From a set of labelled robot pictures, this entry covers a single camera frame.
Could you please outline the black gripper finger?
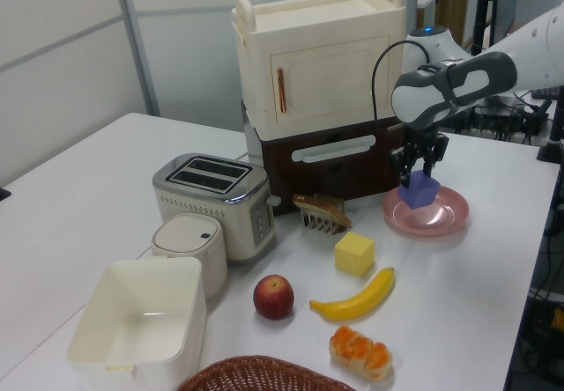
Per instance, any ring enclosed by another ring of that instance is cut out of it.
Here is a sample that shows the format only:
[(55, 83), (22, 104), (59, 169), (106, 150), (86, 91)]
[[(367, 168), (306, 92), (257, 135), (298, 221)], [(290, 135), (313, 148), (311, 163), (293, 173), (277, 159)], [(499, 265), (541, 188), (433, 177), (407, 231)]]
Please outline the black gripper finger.
[(411, 172), (417, 160), (418, 146), (413, 143), (407, 143), (390, 153), (392, 169), (404, 188), (409, 188)]
[(427, 177), (431, 177), (435, 164), (442, 161), (448, 144), (449, 138), (445, 135), (434, 135), (423, 138), (423, 172)]

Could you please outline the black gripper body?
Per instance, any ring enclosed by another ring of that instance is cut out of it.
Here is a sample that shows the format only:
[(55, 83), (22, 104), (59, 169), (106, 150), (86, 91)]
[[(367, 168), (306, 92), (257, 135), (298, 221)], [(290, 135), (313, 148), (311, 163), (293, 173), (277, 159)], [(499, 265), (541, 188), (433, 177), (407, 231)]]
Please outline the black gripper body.
[(424, 129), (407, 128), (407, 145), (411, 147), (434, 148), (442, 140), (442, 134), (436, 126)]

